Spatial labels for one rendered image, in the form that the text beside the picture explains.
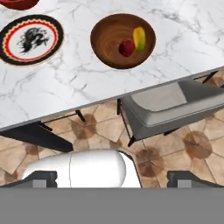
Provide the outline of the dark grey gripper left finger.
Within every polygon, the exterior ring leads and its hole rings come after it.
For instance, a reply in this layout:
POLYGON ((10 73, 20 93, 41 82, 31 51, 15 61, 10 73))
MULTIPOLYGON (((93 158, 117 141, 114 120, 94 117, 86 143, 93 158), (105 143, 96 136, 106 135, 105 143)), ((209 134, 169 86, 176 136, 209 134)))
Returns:
POLYGON ((9 183, 3 187, 18 187, 18 188, 57 188, 56 183, 58 175, 56 171, 34 171, 26 178, 9 183))

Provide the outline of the brown wooden bowl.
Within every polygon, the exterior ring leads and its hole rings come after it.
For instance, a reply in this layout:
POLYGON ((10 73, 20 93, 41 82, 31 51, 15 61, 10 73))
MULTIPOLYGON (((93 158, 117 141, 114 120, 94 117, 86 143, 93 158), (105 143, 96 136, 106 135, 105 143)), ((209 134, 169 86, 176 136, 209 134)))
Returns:
POLYGON ((146 61, 156 44, 156 34, 144 19, 127 13, 109 15, 100 20, 92 29, 90 43, 97 58, 105 65, 116 69, 130 69, 146 61), (145 48, 123 57, 118 47, 124 39, 133 41, 133 31, 143 27, 146 35, 145 48))

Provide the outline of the red round fruit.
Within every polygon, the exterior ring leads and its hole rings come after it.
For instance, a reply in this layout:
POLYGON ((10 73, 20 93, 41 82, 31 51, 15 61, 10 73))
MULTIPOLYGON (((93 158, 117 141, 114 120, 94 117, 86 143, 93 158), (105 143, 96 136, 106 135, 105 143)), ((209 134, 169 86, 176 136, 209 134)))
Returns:
POLYGON ((129 57, 134 52, 134 50, 135 45, 131 39, 124 39, 118 47, 118 52, 123 57, 129 57))

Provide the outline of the plate with black dragon print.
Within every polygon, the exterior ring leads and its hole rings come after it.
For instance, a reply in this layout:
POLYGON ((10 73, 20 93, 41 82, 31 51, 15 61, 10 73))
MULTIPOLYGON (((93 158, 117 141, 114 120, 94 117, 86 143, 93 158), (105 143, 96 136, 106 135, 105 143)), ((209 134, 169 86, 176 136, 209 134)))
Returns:
POLYGON ((54 56, 63 41, 63 27, 54 17, 20 17, 0 31, 0 59, 16 67, 34 66, 54 56))

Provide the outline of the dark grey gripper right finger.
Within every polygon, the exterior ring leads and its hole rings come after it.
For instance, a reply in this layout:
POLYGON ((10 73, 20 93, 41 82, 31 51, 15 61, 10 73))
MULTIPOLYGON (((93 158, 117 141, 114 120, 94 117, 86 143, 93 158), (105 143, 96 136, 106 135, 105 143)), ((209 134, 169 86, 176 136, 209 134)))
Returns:
POLYGON ((168 188, 224 188, 224 185, 201 179, 190 171, 168 171, 167 179, 168 188))

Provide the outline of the dark red bowl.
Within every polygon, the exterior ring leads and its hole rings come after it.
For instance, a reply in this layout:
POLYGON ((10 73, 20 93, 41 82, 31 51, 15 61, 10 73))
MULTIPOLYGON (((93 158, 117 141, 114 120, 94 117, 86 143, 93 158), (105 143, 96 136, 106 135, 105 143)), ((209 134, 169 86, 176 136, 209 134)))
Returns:
POLYGON ((25 11, 34 7, 39 0, 0 0, 0 4, 8 9, 25 11))

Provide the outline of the yellow green mango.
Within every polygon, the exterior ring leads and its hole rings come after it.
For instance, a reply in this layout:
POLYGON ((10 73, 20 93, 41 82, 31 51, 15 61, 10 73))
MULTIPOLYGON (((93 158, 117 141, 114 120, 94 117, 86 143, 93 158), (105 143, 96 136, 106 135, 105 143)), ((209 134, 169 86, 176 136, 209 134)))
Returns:
POLYGON ((145 48, 146 35, 143 27, 137 27, 134 29, 133 41, 137 51, 141 52, 145 48))

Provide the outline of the white rounded cylinder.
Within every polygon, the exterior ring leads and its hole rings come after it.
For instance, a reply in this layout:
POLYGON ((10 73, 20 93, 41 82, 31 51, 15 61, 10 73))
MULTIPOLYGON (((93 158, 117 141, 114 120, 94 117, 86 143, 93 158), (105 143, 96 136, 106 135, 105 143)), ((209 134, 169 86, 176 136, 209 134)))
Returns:
POLYGON ((44 157, 29 164, 33 172, 57 172, 58 188, 141 188, 133 158, 120 150, 95 149, 44 157))

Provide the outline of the grey stool with black legs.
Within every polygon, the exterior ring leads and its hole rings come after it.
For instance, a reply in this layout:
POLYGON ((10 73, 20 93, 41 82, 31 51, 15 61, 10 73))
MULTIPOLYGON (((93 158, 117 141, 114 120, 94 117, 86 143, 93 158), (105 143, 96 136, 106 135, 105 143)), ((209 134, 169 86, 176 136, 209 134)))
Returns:
POLYGON ((117 99, 117 114, 123 119, 129 144, 168 135, 224 109, 224 85, 207 80, 178 80, 117 99))

